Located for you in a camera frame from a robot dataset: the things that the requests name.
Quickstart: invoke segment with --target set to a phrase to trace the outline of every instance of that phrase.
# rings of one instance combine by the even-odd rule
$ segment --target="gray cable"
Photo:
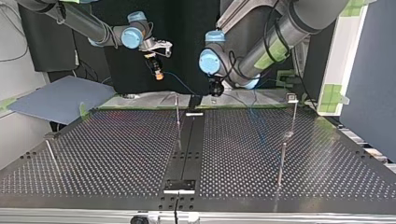
[[[21,22],[21,17],[20,17],[20,15],[18,14],[17,10],[16,10],[15,8],[13,8],[12,6],[8,5],[7,3],[4,3],[4,2],[1,2],[1,1],[0,1],[0,12],[1,12],[1,14],[8,20],[8,22],[14,27],[14,29],[15,29],[18,33],[20,33],[20,35],[22,35],[23,37],[25,37],[23,31],[21,31],[21,30],[18,28],[18,26],[14,23],[14,21],[12,21],[12,19],[7,15],[7,13],[6,13],[1,7],[7,7],[8,9],[10,9],[10,10],[12,11],[12,13],[14,13],[15,16],[16,16],[16,17],[20,20],[20,22]],[[18,60],[18,59],[24,57],[24,56],[27,54],[28,51],[29,51],[29,48],[28,48],[28,45],[27,45],[27,42],[26,42],[26,49],[25,49],[25,51],[23,52],[22,55],[20,55],[20,56],[18,56],[18,57],[15,57],[15,58],[0,60],[0,63],[6,63],[6,62],[12,62],[12,61]]]

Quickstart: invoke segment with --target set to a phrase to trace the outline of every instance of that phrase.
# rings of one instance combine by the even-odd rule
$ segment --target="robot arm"
[[[71,29],[85,35],[96,47],[125,46],[128,49],[139,49],[146,52],[148,64],[158,80],[163,79],[162,68],[158,66],[158,55],[169,58],[172,54],[172,43],[156,40],[152,36],[152,24],[147,21],[143,12],[137,11],[128,16],[129,24],[110,27],[88,13],[78,4],[58,0],[16,0],[20,5],[37,13],[44,13],[55,19],[59,24],[65,24]]]
[[[346,7],[347,2],[348,0],[284,0],[278,5],[279,0],[234,1],[220,18],[219,29],[206,34],[206,46],[201,53],[200,68],[210,77],[223,77],[234,87],[253,89],[262,71],[271,64],[286,59],[290,49],[305,37],[330,25]],[[230,62],[231,57],[223,47],[224,33],[248,14],[247,9],[263,5],[276,9],[280,7],[283,17],[245,58]]]

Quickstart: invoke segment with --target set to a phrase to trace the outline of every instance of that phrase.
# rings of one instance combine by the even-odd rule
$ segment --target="white wall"
[[[0,1],[13,6],[18,11],[15,1]],[[22,30],[14,14],[5,7],[1,8]],[[0,61],[20,56],[24,53],[25,47],[24,37],[0,14]],[[45,84],[44,75],[35,72],[29,53],[17,61],[0,63],[0,102],[24,95]],[[0,111],[0,169],[37,146],[44,134],[49,131],[49,123],[45,120],[10,111]]]

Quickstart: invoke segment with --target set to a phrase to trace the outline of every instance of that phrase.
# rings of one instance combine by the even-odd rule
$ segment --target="thin metal post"
[[[176,106],[176,115],[177,115],[177,127],[180,129],[180,115],[178,113],[178,94],[175,95],[175,106]]]
[[[285,163],[285,156],[286,156],[286,145],[287,145],[286,143],[283,143],[282,151],[280,155],[279,176],[277,178],[277,184],[279,186],[282,185],[283,165]]]
[[[52,147],[50,145],[50,140],[46,139],[47,148],[49,149],[49,154],[53,160],[56,160],[55,155],[53,154]]]
[[[298,102],[294,103],[293,122],[296,120],[296,114],[297,114],[297,104],[298,104]]]

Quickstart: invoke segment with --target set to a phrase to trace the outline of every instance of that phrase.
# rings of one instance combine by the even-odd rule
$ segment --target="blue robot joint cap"
[[[128,22],[133,21],[146,21],[145,13],[142,11],[136,11],[128,15]]]
[[[222,31],[209,31],[205,35],[206,42],[224,42],[225,34]]]
[[[128,27],[122,32],[121,42],[128,49],[136,49],[143,42],[143,34],[135,27]]]
[[[204,49],[201,53],[199,66],[203,72],[212,76],[220,70],[220,59],[211,49]]]

